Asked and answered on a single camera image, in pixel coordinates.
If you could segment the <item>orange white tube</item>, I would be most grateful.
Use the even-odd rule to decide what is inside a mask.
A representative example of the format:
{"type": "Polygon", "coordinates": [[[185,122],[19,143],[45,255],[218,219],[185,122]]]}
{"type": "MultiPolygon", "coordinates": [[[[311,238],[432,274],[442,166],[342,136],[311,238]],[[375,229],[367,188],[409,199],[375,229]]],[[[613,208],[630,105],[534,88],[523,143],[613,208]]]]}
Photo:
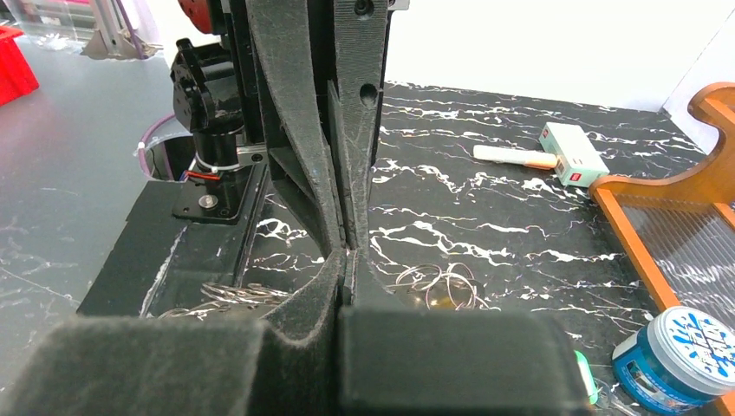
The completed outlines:
{"type": "Polygon", "coordinates": [[[497,146],[476,145],[472,149],[472,156],[478,160],[528,166],[542,170],[554,169],[558,164],[557,156],[552,153],[497,146]]]}

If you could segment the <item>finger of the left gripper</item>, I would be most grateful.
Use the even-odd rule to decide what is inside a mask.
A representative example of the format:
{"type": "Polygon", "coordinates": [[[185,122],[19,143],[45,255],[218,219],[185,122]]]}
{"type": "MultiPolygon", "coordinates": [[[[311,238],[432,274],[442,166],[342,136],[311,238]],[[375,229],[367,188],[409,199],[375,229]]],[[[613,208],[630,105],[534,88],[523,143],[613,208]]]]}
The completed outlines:
{"type": "Polygon", "coordinates": [[[304,1],[249,1],[270,175],[281,200],[329,255],[341,234],[328,144],[317,106],[304,1]]]}
{"type": "Polygon", "coordinates": [[[388,26],[386,1],[334,2],[335,78],[328,84],[333,160],[347,245],[368,239],[373,163],[388,26]]]}

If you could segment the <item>yellow key tag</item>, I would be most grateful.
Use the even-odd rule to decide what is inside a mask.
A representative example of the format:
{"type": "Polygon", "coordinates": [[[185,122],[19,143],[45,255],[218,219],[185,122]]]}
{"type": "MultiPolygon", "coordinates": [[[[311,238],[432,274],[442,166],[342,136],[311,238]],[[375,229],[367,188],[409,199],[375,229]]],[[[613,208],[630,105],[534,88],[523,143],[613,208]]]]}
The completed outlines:
{"type": "Polygon", "coordinates": [[[428,309],[456,310],[460,303],[452,299],[450,294],[442,288],[432,288],[425,292],[425,305],[428,309]]]}

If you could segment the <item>blue round jar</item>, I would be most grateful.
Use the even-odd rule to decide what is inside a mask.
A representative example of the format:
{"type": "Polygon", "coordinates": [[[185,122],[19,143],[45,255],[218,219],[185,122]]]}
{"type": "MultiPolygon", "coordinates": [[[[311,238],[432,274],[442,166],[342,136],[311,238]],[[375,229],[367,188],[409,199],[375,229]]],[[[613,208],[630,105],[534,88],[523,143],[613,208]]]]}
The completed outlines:
{"type": "Polygon", "coordinates": [[[652,413],[681,415],[734,391],[734,332],[686,306],[657,315],[611,359],[621,387],[652,413]]]}

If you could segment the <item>white red small box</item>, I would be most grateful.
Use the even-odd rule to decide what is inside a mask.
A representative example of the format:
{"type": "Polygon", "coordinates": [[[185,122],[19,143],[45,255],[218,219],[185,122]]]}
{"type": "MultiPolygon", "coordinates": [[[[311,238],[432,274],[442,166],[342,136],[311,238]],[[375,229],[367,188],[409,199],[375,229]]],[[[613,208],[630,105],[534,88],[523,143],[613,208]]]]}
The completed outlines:
{"type": "Polygon", "coordinates": [[[562,185],[589,188],[610,170],[578,125],[546,122],[539,136],[546,153],[557,157],[556,176],[562,185]]]}

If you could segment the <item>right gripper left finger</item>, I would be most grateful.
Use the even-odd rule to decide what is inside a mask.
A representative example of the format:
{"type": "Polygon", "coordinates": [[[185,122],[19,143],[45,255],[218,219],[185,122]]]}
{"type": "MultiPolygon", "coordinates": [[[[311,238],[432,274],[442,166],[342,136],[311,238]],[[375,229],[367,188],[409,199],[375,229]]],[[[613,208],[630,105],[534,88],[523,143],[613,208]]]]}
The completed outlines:
{"type": "Polygon", "coordinates": [[[4,415],[332,415],[346,257],[260,318],[82,317],[55,328],[4,415]]]}

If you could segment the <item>green key tag right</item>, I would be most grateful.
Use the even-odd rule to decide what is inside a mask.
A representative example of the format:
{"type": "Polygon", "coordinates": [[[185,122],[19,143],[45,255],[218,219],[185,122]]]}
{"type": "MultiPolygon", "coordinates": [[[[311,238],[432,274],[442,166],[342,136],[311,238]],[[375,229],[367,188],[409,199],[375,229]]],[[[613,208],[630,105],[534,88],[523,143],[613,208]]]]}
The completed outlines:
{"type": "Polygon", "coordinates": [[[595,384],[595,379],[592,374],[589,361],[586,356],[580,351],[576,350],[575,355],[576,363],[579,367],[580,375],[582,376],[582,381],[588,395],[589,404],[594,406],[599,400],[599,390],[595,384]]]}

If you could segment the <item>orange wooden shelf rack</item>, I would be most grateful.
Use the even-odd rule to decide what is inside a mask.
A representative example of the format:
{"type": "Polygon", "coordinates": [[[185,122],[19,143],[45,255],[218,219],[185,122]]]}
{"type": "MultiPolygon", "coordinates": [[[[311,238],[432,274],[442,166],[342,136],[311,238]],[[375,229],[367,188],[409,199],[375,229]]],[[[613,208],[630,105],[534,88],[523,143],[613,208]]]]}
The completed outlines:
{"type": "MultiPolygon", "coordinates": [[[[701,89],[688,111],[718,131],[705,159],[666,179],[607,176],[590,191],[654,300],[656,316],[686,306],[734,332],[733,84],[701,89]]],[[[734,391],[686,413],[708,407],[733,414],[734,391]]]]}

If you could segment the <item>red plastic crate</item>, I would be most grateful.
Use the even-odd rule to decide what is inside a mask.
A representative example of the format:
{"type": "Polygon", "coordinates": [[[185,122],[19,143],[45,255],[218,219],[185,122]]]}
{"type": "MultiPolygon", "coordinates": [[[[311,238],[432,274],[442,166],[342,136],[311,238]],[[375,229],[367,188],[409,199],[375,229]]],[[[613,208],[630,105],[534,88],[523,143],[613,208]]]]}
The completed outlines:
{"type": "Polygon", "coordinates": [[[39,88],[39,82],[16,42],[22,34],[19,29],[1,27],[1,106],[39,88]]]}

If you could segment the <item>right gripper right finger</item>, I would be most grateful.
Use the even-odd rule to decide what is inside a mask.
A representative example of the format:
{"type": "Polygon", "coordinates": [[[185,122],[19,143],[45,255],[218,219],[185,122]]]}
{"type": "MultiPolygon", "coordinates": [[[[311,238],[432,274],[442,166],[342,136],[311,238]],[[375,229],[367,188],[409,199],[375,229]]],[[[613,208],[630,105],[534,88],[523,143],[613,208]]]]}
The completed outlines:
{"type": "Polygon", "coordinates": [[[410,309],[348,255],[341,309],[345,415],[590,415],[555,318],[519,310],[410,309]]]}

